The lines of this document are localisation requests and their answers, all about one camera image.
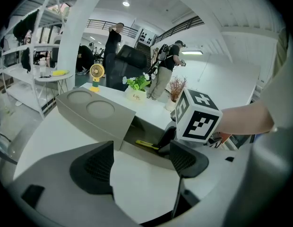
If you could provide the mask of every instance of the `yellow fan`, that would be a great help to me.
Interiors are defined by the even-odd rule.
[[[93,83],[92,83],[92,86],[90,87],[90,91],[97,93],[99,91],[99,87],[98,87],[99,78],[104,75],[104,68],[100,64],[94,64],[90,68],[90,73],[91,73],[91,76],[93,77]]]

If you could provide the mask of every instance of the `fluorescent light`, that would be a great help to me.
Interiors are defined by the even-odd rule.
[[[123,4],[124,6],[126,6],[126,7],[129,6],[129,3],[128,3],[127,1],[124,1],[122,4]]]
[[[202,51],[182,51],[184,55],[203,55]]]

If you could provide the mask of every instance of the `white cube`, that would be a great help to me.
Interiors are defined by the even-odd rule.
[[[208,141],[223,115],[207,94],[186,88],[175,111],[177,138],[202,143]]]

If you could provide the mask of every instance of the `white vase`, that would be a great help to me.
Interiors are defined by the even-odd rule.
[[[143,103],[146,100],[146,96],[147,92],[134,90],[131,87],[126,90],[126,98],[134,102]]]
[[[169,99],[167,101],[167,103],[165,104],[165,108],[168,111],[173,111],[175,109],[176,103],[174,103],[171,99]]]

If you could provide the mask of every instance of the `round ceiling light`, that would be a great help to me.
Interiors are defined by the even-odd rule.
[[[126,2],[126,1],[124,1],[122,4],[123,4],[124,6],[126,6],[126,7],[128,7],[128,6],[129,6],[129,3],[128,3],[128,2]]]

